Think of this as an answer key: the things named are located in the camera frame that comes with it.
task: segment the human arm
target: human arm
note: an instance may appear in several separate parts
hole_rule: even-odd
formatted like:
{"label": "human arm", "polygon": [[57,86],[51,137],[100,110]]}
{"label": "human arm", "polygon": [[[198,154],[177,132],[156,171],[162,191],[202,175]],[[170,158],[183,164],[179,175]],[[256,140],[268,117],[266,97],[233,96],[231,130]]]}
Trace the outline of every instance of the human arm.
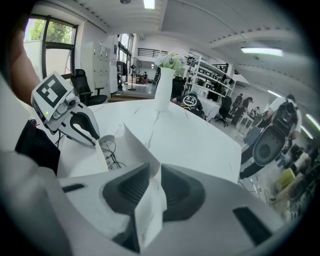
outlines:
{"label": "human arm", "polygon": [[183,99],[183,96],[178,96],[176,98],[173,98],[171,101],[175,104],[178,104],[182,101],[182,99]]}
{"label": "human arm", "polygon": [[31,106],[32,91],[40,83],[40,80],[25,51],[24,37],[24,31],[18,30],[11,40],[10,84],[18,99]]}
{"label": "human arm", "polygon": [[295,126],[293,133],[291,134],[291,139],[293,141],[298,137],[299,133],[301,132],[301,125],[302,125],[302,116],[301,116],[301,112],[299,109],[296,111],[296,115],[298,118],[297,123],[296,123],[296,126]]}

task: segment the window frame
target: window frame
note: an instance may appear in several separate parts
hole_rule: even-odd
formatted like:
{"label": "window frame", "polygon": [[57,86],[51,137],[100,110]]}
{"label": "window frame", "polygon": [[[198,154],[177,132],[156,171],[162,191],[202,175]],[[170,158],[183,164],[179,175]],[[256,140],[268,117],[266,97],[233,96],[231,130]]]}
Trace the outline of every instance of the window frame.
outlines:
{"label": "window frame", "polygon": [[[69,74],[60,74],[64,79],[70,79],[75,72],[75,47],[76,47],[76,38],[78,32],[78,25],[71,24],[67,21],[53,18],[51,15],[38,15],[33,14],[29,17],[29,19],[40,19],[44,20],[44,27],[41,33],[41,69],[42,69],[42,78],[45,79],[47,77],[47,65],[46,65],[46,50],[47,49],[62,49],[62,50],[70,50],[70,73]],[[50,42],[46,41],[48,27],[50,22],[58,22],[62,25],[71,27],[74,29],[74,33],[72,33],[71,44],[63,43],[63,42]]]}

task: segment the robotic arm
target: robotic arm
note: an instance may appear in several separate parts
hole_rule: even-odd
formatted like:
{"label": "robotic arm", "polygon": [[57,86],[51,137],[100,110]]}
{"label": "robotic arm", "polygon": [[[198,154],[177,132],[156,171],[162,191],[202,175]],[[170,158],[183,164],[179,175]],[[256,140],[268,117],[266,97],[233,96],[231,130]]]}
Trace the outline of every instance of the robotic arm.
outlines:
{"label": "robotic arm", "polygon": [[73,87],[55,71],[34,88],[31,104],[52,134],[60,131],[71,140],[93,147],[96,143],[75,128],[75,125],[79,125],[98,140],[100,133],[96,118],[72,90]]}

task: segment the tree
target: tree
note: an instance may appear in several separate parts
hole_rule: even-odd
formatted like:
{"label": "tree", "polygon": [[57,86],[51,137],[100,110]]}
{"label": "tree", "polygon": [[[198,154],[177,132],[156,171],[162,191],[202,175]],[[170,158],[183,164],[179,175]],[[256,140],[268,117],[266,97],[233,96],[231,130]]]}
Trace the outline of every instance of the tree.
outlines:
{"label": "tree", "polygon": [[[33,29],[30,31],[31,40],[40,40],[42,31],[45,27],[45,21],[36,19]],[[50,21],[46,33],[45,41],[71,44],[73,28],[55,21]]]}

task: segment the yellow object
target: yellow object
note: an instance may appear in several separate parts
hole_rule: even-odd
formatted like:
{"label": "yellow object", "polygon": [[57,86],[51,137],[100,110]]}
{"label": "yellow object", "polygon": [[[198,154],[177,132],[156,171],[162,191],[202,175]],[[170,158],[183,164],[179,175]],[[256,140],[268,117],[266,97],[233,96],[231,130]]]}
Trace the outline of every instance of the yellow object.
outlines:
{"label": "yellow object", "polygon": [[286,186],[293,182],[295,178],[296,175],[292,169],[288,168],[283,171],[281,177],[276,181],[276,183],[281,187],[281,190],[283,190]]}

